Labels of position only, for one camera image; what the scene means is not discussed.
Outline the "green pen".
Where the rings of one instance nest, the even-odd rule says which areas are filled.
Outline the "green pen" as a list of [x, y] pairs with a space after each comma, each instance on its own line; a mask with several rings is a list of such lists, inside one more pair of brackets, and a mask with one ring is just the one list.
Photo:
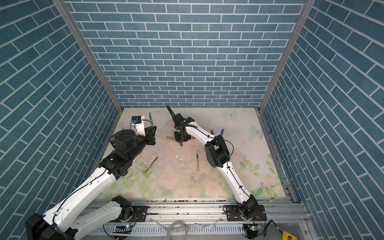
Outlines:
[[150, 118], [151, 126], [153, 127], [154, 123], [153, 123], [153, 118], [152, 118], [151, 112], [149, 112], [149, 118]]

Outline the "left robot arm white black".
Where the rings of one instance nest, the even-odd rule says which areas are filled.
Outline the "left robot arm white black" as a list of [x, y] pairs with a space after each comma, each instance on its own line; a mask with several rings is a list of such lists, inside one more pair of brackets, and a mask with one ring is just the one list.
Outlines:
[[26, 221], [29, 240], [80, 240], [98, 227], [110, 222], [131, 222], [136, 218], [132, 203], [122, 196], [104, 206], [81, 215], [83, 210], [107, 187], [128, 173], [134, 159], [146, 146], [156, 143], [155, 126], [143, 134], [121, 130], [109, 138], [114, 150], [105, 157], [79, 187], [43, 215], [33, 214]]

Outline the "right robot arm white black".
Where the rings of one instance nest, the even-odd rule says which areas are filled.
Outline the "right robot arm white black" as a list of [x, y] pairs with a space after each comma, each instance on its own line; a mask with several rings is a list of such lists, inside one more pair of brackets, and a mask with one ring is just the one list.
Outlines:
[[176, 142], [183, 143], [195, 138], [203, 144], [209, 164], [224, 176], [234, 193], [241, 216], [246, 220], [254, 218], [260, 205], [237, 175], [225, 139], [221, 135], [215, 136], [205, 131], [190, 117], [184, 118], [181, 114], [174, 114], [173, 111], [170, 113], [177, 130]]

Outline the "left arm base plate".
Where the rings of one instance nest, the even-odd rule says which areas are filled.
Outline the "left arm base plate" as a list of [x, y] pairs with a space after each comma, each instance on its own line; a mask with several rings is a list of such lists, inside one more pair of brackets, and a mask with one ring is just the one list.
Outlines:
[[111, 220], [111, 222], [116, 223], [141, 223], [145, 222], [148, 212], [148, 206], [131, 206], [126, 207], [122, 210], [117, 219]]

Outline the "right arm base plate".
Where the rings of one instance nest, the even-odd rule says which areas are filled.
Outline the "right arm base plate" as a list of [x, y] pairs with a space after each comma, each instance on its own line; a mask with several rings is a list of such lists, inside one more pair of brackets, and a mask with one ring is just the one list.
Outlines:
[[263, 205], [257, 205], [246, 210], [238, 205], [224, 205], [222, 209], [228, 222], [239, 221], [266, 221], [267, 215]]

